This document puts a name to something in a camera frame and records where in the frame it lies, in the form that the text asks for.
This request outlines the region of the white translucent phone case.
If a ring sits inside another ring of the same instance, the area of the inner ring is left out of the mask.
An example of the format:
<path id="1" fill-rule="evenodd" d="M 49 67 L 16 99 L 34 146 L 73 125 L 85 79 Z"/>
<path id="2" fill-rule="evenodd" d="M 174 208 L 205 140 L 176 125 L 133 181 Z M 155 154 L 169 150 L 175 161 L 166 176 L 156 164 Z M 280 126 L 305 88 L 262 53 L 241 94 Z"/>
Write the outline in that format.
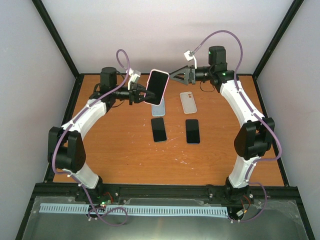
<path id="1" fill-rule="evenodd" d="M 194 114 L 197 112 L 197 106 L 193 93 L 191 91 L 181 92 L 179 96 L 182 104 L 182 109 L 185 114 Z"/>

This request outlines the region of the light blue phone case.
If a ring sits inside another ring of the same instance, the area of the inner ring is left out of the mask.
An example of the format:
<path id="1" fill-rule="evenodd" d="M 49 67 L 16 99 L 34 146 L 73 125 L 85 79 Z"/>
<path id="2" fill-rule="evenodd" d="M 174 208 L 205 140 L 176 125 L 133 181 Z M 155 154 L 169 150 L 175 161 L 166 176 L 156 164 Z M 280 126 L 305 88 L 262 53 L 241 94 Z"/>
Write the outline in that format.
<path id="1" fill-rule="evenodd" d="M 163 98 L 159 105 L 151 106 L 151 115 L 153 117 L 163 117 L 166 114 L 165 110 L 165 99 Z"/>

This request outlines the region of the blue phone black screen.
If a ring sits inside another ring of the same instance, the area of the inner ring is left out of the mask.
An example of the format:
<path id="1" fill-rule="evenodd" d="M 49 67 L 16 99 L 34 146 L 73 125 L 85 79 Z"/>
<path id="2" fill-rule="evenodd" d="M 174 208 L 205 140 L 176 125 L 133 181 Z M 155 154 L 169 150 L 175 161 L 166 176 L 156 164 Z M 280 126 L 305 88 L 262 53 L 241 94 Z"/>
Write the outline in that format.
<path id="1" fill-rule="evenodd" d="M 199 121 L 197 119 L 186 119 L 186 142 L 188 144 L 200 143 Z"/>

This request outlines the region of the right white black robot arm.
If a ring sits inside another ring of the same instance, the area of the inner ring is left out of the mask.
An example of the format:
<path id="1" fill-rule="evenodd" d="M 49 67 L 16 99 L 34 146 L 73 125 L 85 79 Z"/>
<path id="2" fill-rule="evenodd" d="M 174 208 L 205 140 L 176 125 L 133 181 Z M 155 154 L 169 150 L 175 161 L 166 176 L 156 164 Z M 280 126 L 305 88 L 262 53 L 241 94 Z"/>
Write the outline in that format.
<path id="1" fill-rule="evenodd" d="M 275 122 L 255 107 L 235 72 L 227 65 L 226 49 L 219 45 L 211 46 L 208 49 L 208 66 L 186 65 L 171 72 L 170 78 L 185 85 L 209 81 L 227 100 L 237 117 L 240 125 L 234 140 L 237 158 L 221 193 L 226 201 L 234 203 L 248 193 L 255 166 L 270 150 Z"/>

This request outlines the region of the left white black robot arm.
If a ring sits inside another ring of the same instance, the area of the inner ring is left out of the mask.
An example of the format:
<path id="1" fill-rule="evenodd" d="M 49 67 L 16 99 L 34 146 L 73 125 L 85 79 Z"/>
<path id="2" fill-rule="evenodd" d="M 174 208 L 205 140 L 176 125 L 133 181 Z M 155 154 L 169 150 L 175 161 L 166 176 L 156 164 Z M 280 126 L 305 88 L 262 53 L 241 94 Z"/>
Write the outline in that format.
<path id="1" fill-rule="evenodd" d="M 86 195 L 92 201 L 103 198 L 102 179 L 86 163 L 83 140 L 94 124 L 115 104 L 116 100 L 128 100 L 130 104 L 141 103 L 154 97 L 154 93 L 138 83 L 141 73 L 128 70 L 123 77 L 128 85 L 117 85 L 120 72 L 114 67 L 104 67 L 100 82 L 85 106 L 61 127 L 52 127 L 48 133 L 48 162 L 55 174 L 66 174 L 80 186 L 87 188 Z"/>

